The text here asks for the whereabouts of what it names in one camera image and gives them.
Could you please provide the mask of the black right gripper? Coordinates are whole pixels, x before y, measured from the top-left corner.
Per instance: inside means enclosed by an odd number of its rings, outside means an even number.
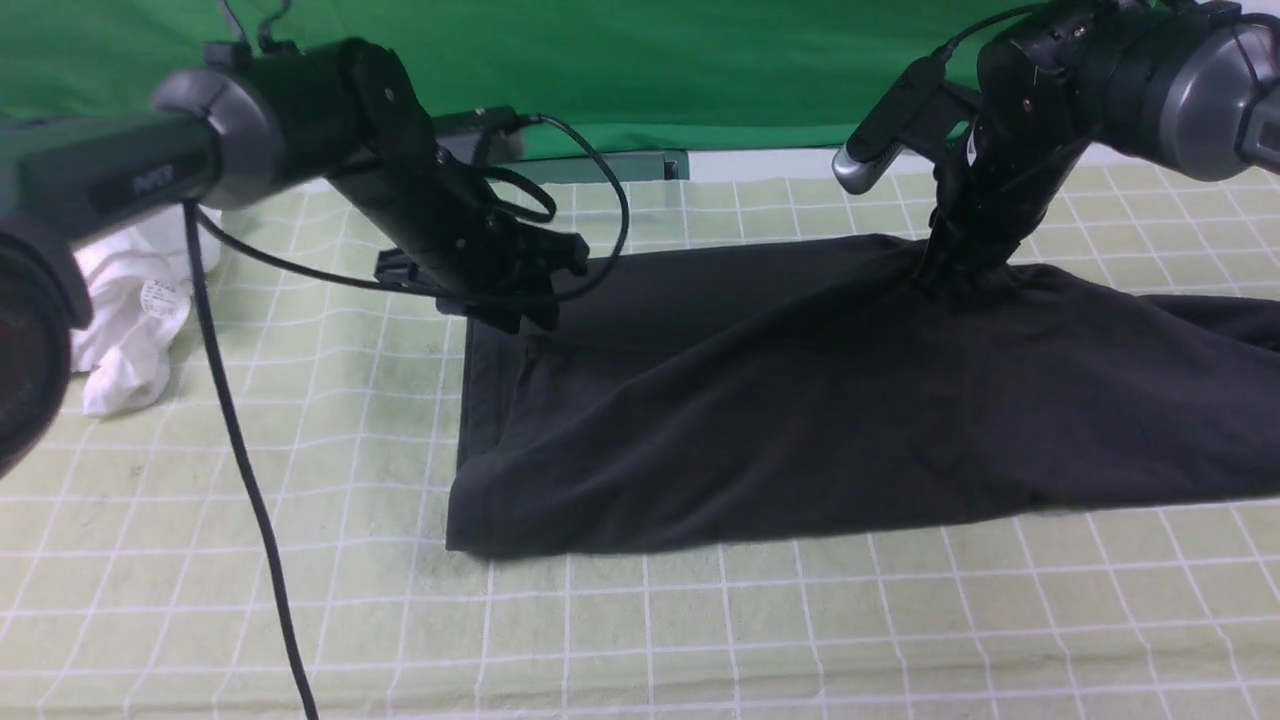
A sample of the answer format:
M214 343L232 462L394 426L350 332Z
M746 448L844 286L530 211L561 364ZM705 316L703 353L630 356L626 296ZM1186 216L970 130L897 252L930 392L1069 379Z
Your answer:
M1089 135L1055 135L1036 123L1010 129L995 111L979 111L934 170L937 206L913 286L943 296L961 272L1006 264L1039 227L1089 145Z

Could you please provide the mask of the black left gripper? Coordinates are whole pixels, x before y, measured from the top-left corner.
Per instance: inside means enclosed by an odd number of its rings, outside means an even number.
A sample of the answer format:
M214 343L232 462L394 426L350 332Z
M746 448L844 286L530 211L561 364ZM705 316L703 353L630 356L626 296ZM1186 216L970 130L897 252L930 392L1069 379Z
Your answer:
M499 199L493 179L532 187L512 170L468 165L447 150L364 159L330 176L396 246L378 254L380 286L433 297L445 315L556 331L561 306L550 277L585 275L588 242L549 228L556 204L545 192L534 191L544 209L532 211Z

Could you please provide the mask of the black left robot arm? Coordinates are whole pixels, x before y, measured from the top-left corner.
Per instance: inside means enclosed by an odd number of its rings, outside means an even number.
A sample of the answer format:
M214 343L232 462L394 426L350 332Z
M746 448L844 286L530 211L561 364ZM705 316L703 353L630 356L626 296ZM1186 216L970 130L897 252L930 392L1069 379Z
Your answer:
M236 211L324 178L392 242L375 290L508 333L557 328L552 277L588 273L588 242L550 228L554 201L484 158L529 118L451 115L440 142L401 59L361 38L265 56L210 44L205 56L148 111L3 133L4 471L51 425L70 332L93 315L74 249L165 208Z

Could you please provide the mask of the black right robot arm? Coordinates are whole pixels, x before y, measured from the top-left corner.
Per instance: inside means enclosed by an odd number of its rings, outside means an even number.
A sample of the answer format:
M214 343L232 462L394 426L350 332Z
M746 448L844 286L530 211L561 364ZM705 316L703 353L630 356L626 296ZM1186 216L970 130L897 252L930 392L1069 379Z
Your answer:
M1092 145L1199 182L1276 172L1277 18L1236 3L1052 1L980 50L915 278L1005 264Z

